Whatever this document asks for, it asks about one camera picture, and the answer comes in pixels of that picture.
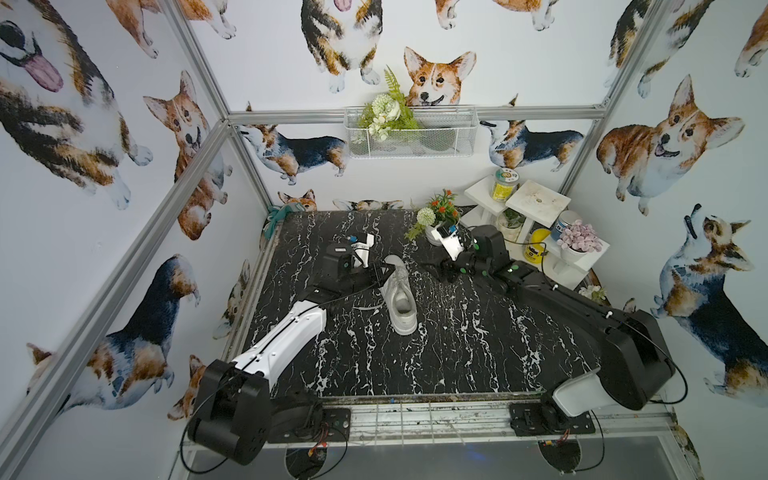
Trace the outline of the white sneaker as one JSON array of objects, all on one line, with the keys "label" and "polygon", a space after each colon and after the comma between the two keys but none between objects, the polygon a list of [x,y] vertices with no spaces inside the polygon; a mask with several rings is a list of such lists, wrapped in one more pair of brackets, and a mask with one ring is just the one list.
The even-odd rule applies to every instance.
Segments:
[{"label": "white sneaker", "polygon": [[396,255],[388,255],[384,262],[394,267],[394,272],[380,289],[391,325],[399,335],[411,335],[417,329],[418,320],[408,270],[404,261]]}]

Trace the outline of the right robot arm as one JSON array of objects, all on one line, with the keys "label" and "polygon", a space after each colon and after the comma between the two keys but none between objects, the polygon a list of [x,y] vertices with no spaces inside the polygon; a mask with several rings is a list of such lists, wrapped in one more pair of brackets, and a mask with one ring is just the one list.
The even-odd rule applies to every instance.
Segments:
[{"label": "right robot arm", "polygon": [[525,261],[512,260],[501,232],[491,225],[471,231],[464,244],[456,227],[432,228],[448,257],[441,276],[464,275],[497,296],[521,302],[582,334],[597,348],[598,368],[563,381],[543,399],[546,412],[575,418],[618,405],[639,411],[682,371],[672,359],[656,319],[643,310],[629,312],[598,304],[563,287]]}]

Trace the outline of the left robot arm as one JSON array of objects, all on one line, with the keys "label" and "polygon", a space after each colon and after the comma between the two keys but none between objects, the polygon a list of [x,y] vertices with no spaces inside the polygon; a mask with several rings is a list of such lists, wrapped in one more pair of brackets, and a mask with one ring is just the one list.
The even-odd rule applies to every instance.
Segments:
[{"label": "left robot arm", "polygon": [[382,287],[393,274],[392,265],[371,260],[374,243],[368,235],[329,245],[318,272],[274,328],[233,360],[207,366],[182,441],[247,465],[273,440],[329,440],[333,424],[315,395],[274,398],[271,390],[300,351],[325,331],[332,306]]}]

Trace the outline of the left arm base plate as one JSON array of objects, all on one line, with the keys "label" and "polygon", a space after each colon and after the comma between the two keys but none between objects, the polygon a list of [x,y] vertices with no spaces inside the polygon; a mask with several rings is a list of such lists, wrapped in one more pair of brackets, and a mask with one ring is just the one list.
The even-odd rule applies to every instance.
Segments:
[{"label": "left arm base plate", "polygon": [[345,443],[350,437],[352,410],[350,408],[317,407],[283,411],[272,418],[267,437],[270,444]]}]

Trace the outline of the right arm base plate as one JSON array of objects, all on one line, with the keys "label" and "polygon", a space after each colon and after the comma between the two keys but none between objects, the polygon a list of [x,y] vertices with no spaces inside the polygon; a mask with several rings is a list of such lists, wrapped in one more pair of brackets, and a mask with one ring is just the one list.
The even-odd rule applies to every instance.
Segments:
[{"label": "right arm base plate", "polygon": [[519,437],[569,434],[594,434],[595,422],[589,413],[567,416],[551,402],[511,403],[510,427]]}]

